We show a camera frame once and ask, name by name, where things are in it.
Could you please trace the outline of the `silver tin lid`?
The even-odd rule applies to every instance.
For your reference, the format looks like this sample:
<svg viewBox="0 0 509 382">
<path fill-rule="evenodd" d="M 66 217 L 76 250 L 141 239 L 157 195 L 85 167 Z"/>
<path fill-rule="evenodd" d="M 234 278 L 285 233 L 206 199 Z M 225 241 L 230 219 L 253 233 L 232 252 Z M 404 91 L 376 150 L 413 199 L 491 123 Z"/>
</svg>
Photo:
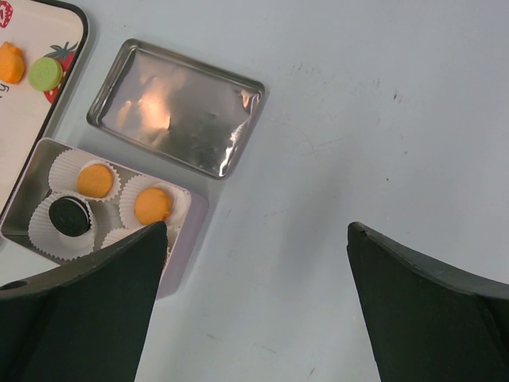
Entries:
<svg viewBox="0 0 509 382">
<path fill-rule="evenodd" d="M 122 43 L 87 122 L 222 180 L 239 162 L 265 102 L 258 80 L 131 38 Z"/>
</svg>

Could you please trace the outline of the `orange round cookie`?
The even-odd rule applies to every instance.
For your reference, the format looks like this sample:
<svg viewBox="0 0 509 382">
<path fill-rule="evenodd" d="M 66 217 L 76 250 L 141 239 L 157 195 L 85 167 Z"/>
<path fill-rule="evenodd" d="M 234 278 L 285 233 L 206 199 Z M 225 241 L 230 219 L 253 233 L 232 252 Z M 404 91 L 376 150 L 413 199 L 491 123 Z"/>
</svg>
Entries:
<svg viewBox="0 0 509 382">
<path fill-rule="evenodd" d="M 114 177 L 105 165 L 93 164 L 78 175 L 76 188 L 85 197 L 103 198 L 113 187 Z"/>
</svg>

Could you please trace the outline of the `black round cookie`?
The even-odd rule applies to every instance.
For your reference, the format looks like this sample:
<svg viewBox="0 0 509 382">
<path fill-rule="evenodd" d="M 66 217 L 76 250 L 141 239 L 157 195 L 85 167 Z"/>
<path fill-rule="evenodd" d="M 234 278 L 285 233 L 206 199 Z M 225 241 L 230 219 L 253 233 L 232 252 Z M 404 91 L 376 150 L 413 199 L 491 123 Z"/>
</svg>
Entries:
<svg viewBox="0 0 509 382">
<path fill-rule="evenodd" d="M 55 229 L 69 237 L 79 237 L 91 228 L 87 205 L 77 197 L 65 196 L 49 206 L 49 219 Z"/>
</svg>

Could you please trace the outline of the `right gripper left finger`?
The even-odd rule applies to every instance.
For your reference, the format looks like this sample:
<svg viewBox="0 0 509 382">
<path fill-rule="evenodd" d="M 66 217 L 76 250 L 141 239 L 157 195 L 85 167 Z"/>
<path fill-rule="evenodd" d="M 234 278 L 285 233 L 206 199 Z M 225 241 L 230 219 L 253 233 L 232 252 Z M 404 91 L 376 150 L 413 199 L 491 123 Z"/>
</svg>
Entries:
<svg viewBox="0 0 509 382">
<path fill-rule="evenodd" d="M 159 222 L 1 287 L 3 381 L 132 381 L 167 253 Z"/>
</svg>

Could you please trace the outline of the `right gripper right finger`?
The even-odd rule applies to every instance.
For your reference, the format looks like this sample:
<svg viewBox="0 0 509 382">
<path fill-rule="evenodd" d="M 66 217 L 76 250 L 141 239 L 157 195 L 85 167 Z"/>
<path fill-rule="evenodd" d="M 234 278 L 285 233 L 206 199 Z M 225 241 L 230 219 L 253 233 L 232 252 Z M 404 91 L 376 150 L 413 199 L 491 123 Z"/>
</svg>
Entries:
<svg viewBox="0 0 509 382">
<path fill-rule="evenodd" d="M 348 260 L 382 381 L 506 381 L 508 285 L 360 222 Z"/>
</svg>

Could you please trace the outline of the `orange flower cookie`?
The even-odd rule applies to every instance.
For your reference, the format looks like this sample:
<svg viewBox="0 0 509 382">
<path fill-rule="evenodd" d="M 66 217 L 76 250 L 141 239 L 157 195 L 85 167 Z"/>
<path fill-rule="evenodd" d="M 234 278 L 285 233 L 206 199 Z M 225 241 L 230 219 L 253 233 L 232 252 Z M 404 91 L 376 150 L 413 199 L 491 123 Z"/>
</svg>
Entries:
<svg viewBox="0 0 509 382">
<path fill-rule="evenodd" d="M 172 213 L 173 199 L 162 189 L 150 187 L 138 194 L 134 201 L 134 216 L 140 224 L 163 221 Z"/>
</svg>

